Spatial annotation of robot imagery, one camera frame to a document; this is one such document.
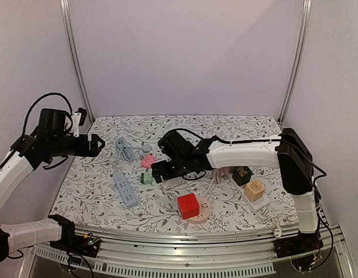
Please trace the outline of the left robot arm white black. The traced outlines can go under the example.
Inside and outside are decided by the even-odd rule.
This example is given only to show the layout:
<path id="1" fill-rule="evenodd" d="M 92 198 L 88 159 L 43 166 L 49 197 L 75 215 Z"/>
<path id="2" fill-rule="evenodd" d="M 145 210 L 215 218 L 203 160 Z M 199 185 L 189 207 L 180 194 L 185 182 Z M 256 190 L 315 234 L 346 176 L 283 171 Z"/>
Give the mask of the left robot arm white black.
<path id="1" fill-rule="evenodd" d="M 37 126 L 27 134 L 28 120 L 35 105 L 51 96 L 61 97 L 68 110 L 42 109 Z M 61 165 L 53 164 L 54 158 L 65 162 L 70 156 L 95 158 L 100 154 L 105 141 L 96 134 L 89 136 L 79 132 L 86 116 L 84 108 L 74 112 L 70 101 L 62 93 L 46 93 L 35 100 L 25 115 L 20 137 L 11 145 L 0 164 L 0 211 L 14 190 L 39 166 L 51 170 Z M 44 242 L 76 254 L 79 252 L 79 239 L 74 223 L 57 214 L 40 221 L 0 224 L 0 262 L 16 251 Z"/>

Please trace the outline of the red cube adapter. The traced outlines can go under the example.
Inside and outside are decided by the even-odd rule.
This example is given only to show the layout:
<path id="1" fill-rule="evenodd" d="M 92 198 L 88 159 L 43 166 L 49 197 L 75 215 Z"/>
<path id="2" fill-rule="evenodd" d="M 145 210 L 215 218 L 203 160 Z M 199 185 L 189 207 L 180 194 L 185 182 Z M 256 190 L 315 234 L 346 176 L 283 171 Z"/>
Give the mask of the red cube adapter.
<path id="1" fill-rule="evenodd" d="M 179 196 L 177 204 L 182 219 L 186 220 L 199 215 L 199 202 L 193 193 Z"/>

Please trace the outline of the light green plug adapter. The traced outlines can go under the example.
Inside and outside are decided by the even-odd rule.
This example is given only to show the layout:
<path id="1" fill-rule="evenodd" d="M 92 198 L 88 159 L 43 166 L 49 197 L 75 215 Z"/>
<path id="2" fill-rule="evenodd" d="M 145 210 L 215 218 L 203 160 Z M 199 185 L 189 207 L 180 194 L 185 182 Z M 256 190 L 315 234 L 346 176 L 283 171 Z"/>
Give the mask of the light green plug adapter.
<path id="1" fill-rule="evenodd" d="M 143 185 L 152 185 L 154 183 L 154 178 L 152 176 L 152 173 L 151 172 L 141 173 L 140 182 Z"/>

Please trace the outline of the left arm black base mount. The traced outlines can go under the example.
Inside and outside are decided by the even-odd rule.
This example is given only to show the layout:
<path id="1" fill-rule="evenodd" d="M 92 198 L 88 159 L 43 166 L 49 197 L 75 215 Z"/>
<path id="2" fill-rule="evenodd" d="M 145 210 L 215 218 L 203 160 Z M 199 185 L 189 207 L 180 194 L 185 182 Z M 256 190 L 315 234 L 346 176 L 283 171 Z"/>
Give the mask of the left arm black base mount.
<path id="1" fill-rule="evenodd" d="M 85 235 L 62 235 L 60 240 L 50 242 L 50 246 L 62 251 L 96 258 L 101 237 L 88 233 Z"/>

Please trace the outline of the pink plug adapter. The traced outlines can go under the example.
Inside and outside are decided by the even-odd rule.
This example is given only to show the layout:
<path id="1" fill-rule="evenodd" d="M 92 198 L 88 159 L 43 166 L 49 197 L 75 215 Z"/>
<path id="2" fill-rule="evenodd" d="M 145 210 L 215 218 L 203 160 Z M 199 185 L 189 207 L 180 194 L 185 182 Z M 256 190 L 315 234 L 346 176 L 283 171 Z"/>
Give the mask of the pink plug adapter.
<path id="1" fill-rule="evenodd" d="M 156 162 L 156 157 L 153 155 L 145 156 L 141 161 L 141 167 L 145 169 L 151 169 L 152 164 Z"/>

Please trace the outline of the grey blue power strip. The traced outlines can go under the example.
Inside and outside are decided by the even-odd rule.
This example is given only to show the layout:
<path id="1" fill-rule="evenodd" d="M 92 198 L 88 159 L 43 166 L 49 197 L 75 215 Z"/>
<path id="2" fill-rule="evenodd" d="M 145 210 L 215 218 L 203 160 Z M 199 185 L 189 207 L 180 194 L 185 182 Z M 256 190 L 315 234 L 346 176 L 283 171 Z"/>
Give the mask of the grey blue power strip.
<path id="1" fill-rule="evenodd" d="M 125 206 L 129 209 L 136 207 L 138 205 L 137 198 L 129 182 L 126 180 L 125 175 L 123 173 L 116 172 L 113 174 L 113 179 L 115 188 L 120 193 Z"/>

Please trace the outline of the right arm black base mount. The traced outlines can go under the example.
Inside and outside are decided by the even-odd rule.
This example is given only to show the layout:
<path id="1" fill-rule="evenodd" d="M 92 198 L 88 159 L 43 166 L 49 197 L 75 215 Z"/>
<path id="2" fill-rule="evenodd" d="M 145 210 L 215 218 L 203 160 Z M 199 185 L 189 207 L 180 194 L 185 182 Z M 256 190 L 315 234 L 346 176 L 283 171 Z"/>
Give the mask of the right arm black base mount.
<path id="1" fill-rule="evenodd" d="M 320 233 L 301 233 L 296 236 L 276 239 L 273 242 L 274 252 L 278 258 L 290 257 L 311 252 L 323 247 Z"/>

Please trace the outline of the round pink socket base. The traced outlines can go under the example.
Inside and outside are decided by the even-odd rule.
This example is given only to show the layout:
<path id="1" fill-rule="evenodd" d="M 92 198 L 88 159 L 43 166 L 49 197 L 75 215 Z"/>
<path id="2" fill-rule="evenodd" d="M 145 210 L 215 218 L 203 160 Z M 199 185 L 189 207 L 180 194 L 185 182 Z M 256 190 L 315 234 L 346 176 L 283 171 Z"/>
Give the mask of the round pink socket base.
<path id="1" fill-rule="evenodd" d="M 199 203 L 199 214 L 194 217 L 187 218 L 187 221 L 191 224 L 202 224 L 206 222 L 210 217 L 211 214 L 210 202 L 203 197 L 199 197 L 198 203 Z"/>

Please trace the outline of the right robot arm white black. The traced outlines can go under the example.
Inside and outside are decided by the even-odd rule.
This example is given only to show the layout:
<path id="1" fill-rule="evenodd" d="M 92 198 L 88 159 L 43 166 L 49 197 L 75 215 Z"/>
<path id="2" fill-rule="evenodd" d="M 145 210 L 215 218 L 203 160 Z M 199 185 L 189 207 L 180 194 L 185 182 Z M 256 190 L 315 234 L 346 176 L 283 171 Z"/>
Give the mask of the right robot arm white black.
<path id="1" fill-rule="evenodd" d="M 227 141 L 217 136 L 198 137 L 196 144 L 181 135 L 182 128 L 168 131 L 158 147 L 168 160 L 152 164 L 152 176 L 157 183 L 214 169 L 238 166 L 277 167 L 284 190 L 293 198 L 298 216 L 300 235 L 293 240 L 299 253 L 315 244 L 319 228 L 314 192 L 318 170 L 321 177 L 326 172 L 313 162 L 312 154 L 294 129 L 286 128 L 276 136 L 250 140 Z"/>

